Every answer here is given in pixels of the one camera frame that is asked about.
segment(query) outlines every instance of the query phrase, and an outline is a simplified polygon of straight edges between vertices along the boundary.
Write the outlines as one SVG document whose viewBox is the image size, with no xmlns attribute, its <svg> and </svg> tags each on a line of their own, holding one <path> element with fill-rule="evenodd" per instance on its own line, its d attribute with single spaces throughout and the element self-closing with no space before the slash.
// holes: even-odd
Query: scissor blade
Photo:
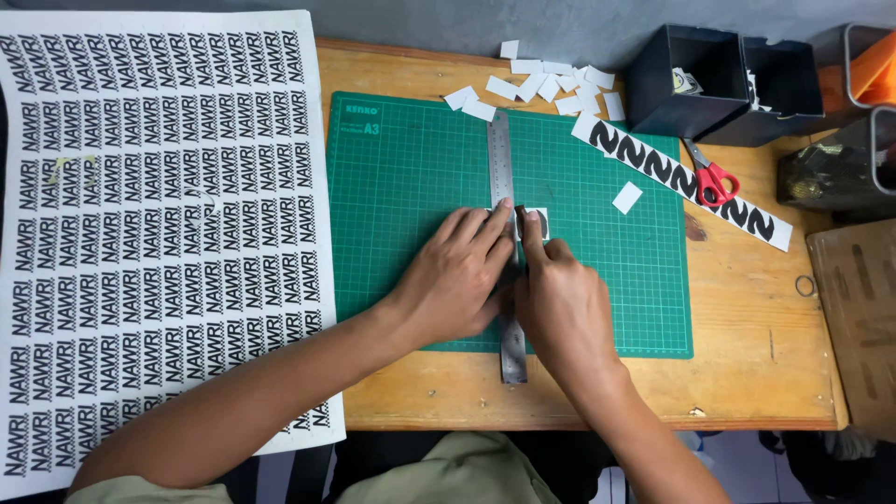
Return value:
<svg viewBox="0 0 896 504">
<path fill-rule="evenodd" d="M 697 148 L 697 144 L 694 143 L 694 140 L 690 138 L 682 138 L 685 142 L 685 147 L 687 147 L 687 151 L 691 153 L 691 159 L 696 163 L 700 163 L 702 166 L 700 168 L 706 168 L 710 166 L 710 160 L 706 159 L 706 156 L 700 152 L 700 149 Z"/>
</svg>

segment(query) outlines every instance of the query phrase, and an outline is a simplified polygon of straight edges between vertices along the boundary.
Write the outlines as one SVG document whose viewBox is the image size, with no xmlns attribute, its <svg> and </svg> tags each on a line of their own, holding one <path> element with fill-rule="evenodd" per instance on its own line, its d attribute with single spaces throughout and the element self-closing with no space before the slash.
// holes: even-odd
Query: metal ruler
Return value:
<svg viewBox="0 0 896 504">
<path fill-rule="evenodd" d="M 513 199 L 513 170 L 510 161 L 510 125 L 507 113 L 498 110 L 495 118 L 486 125 L 488 139 L 488 172 L 492 187 L 492 208 L 505 197 Z M 516 233 L 516 213 L 511 212 L 514 237 Z M 515 239 L 513 254 L 504 265 L 498 288 L 516 281 L 520 276 L 520 253 Z M 500 315 L 501 328 L 501 380 L 504 383 L 526 383 L 526 335 L 516 318 Z"/>
</svg>

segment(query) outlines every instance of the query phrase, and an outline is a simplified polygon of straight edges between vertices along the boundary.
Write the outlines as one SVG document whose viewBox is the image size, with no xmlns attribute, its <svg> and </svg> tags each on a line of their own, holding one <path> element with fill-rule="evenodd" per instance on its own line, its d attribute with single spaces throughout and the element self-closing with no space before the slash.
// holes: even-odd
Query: scissors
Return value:
<svg viewBox="0 0 896 504">
<path fill-rule="evenodd" d="M 720 206 L 725 204 L 737 196 L 740 191 L 740 182 L 734 175 L 726 172 L 719 165 L 710 162 L 706 156 L 697 148 L 697 144 L 690 138 L 682 138 L 687 146 L 687 151 L 691 153 L 691 159 L 694 160 L 695 174 L 697 176 L 697 199 L 704 206 Z M 722 185 L 722 180 L 728 179 L 731 182 L 731 191 Z M 710 192 L 711 200 L 707 198 L 706 191 Z"/>
</svg>

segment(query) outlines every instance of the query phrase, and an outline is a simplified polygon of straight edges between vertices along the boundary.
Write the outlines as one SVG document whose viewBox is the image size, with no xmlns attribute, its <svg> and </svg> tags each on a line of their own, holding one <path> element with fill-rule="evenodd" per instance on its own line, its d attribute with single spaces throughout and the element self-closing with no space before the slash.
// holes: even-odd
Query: gray wall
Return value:
<svg viewBox="0 0 896 504">
<path fill-rule="evenodd" d="M 244 11 L 303 8 L 317 35 L 621 68 L 660 24 L 808 40 L 845 22 L 896 26 L 896 0 L 0 0 L 27 9 Z"/>
</svg>

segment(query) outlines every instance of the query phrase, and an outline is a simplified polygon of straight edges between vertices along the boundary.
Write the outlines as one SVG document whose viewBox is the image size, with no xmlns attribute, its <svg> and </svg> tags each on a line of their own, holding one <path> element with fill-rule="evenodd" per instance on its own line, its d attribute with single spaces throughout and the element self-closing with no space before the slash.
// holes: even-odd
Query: left hand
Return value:
<svg viewBox="0 0 896 504">
<path fill-rule="evenodd" d="M 415 348 L 477 335 L 501 311 L 511 290 L 488 294 L 516 246 L 512 209 L 505 198 L 491 217 L 481 208 L 452 212 L 383 299 Z"/>
</svg>

